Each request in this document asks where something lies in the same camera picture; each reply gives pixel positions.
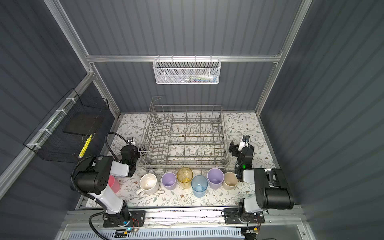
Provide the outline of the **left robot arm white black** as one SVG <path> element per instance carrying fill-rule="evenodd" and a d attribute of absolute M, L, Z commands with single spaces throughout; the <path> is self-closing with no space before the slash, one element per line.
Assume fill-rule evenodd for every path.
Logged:
<path fill-rule="evenodd" d="M 121 149 L 122 159 L 115 160 L 115 153 L 106 143 L 112 155 L 81 158 L 71 172 L 71 189 L 103 208 L 105 226 L 125 227 L 132 222 L 131 213 L 127 203 L 114 192 L 109 179 L 110 177 L 131 178 L 136 171 L 140 152 L 133 137 L 124 138 L 117 133 L 109 132 L 105 135 L 105 140 L 109 135 L 117 136 L 126 143 Z"/>

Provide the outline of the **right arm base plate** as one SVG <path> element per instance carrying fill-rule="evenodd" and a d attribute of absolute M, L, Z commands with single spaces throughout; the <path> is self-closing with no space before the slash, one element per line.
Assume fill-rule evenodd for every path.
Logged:
<path fill-rule="evenodd" d="M 262 213 L 240 213 L 238 208 L 225 208 L 221 212 L 227 225 L 234 224 L 264 224 L 265 218 Z"/>

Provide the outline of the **white ceramic mug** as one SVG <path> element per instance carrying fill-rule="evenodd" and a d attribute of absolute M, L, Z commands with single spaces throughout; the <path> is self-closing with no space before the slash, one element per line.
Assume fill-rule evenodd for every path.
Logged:
<path fill-rule="evenodd" d="M 141 178 L 139 185 L 140 188 L 137 190 L 136 194 L 140 197 L 144 196 L 145 194 L 155 194 L 160 187 L 158 178 L 154 174 L 145 174 Z"/>

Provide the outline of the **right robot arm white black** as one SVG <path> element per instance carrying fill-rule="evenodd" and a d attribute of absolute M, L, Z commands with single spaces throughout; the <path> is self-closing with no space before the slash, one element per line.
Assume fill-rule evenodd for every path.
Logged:
<path fill-rule="evenodd" d="M 255 193 L 242 198 L 235 214 L 240 221 L 263 222 L 263 211 L 291 210 L 294 197 L 282 169 L 254 168 L 255 147 L 249 135 L 242 136 L 238 145 L 230 143 L 229 153 L 237 158 L 234 171 L 238 181 L 254 185 Z"/>

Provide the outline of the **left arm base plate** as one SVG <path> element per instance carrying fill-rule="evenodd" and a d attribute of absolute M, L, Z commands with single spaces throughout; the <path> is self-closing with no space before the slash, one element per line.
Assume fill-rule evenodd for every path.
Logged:
<path fill-rule="evenodd" d="M 103 227 L 143 227 L 145 216 L 145 211 L 129 211 L 129 213 L 103 214 Z"/>

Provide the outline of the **pink plastic cup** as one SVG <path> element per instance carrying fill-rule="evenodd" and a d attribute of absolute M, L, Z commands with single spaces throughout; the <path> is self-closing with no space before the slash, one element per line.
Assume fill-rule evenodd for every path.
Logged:
<path fill-rule="evenodd" d="M 112 175 L 109 176 L 108 185 L 114 193 L 119 192 L 121 189 L 120 182 Z"/>

